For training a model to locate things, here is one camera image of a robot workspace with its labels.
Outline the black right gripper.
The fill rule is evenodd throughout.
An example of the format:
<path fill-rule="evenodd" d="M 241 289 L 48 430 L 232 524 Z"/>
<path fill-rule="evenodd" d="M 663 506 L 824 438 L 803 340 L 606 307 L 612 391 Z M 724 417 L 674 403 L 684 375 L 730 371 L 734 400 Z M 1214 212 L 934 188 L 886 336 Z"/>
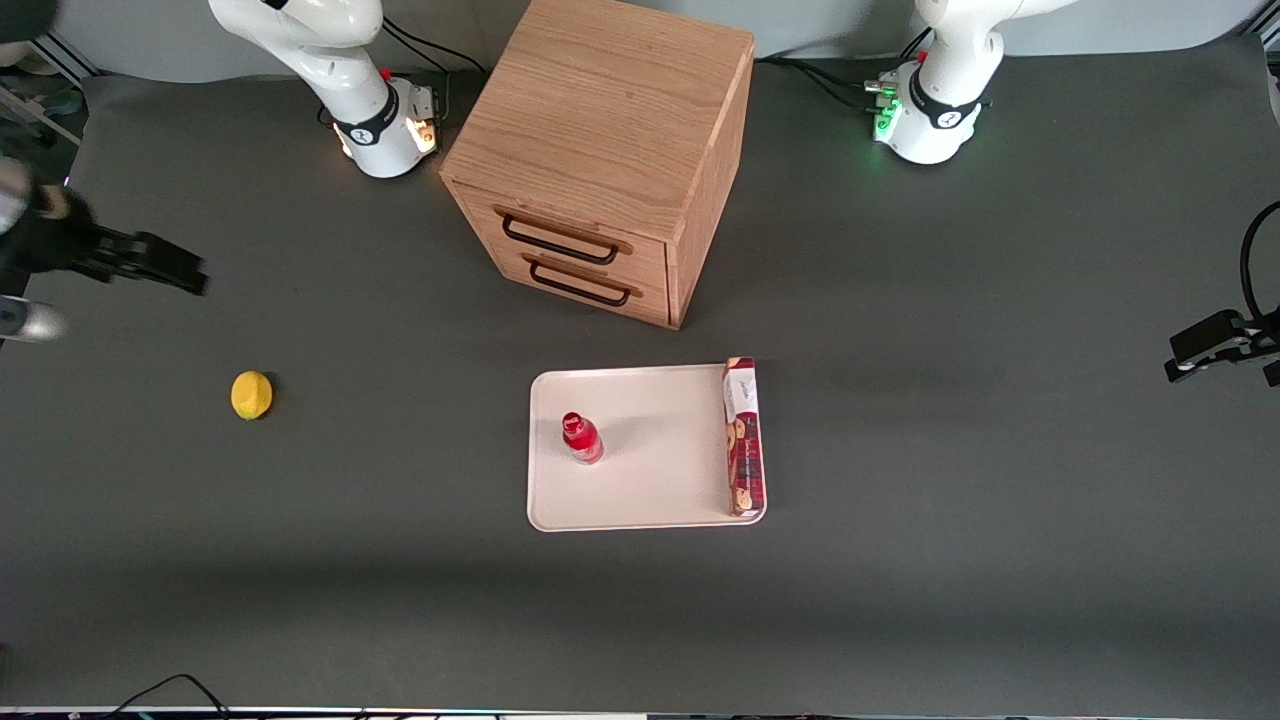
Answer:
<path fill-rule="evenodd" d="M 88 204 L 61 184 L 4 184 L 1 197 L 3 273 L 74 272 L 108 284 L 127 278 L 206 295 L 202 258 L 145 231 L 105 229 L 100 240 Z"/>

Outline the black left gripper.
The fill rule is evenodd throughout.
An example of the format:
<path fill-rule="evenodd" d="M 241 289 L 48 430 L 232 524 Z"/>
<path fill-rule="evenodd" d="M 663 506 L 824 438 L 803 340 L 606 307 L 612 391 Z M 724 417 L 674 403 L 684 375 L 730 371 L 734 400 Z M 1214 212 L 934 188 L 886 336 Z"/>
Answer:
<path fill-rule="evenodd" d="M 1270 388 L 1280 387 L 1277 309 L 1257 318 L 1236 310 L 1217 311 L 1169 340 L 1171 357 L 1164 364 L 1170 383 L 1179 383 L 1220 363 L 1271 361 L 1263 366 Z"/>

